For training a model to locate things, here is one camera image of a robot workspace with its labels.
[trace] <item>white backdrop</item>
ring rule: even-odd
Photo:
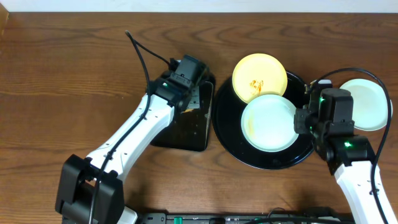
[[[9,12],[398,12],[398,0],[0,0]]]

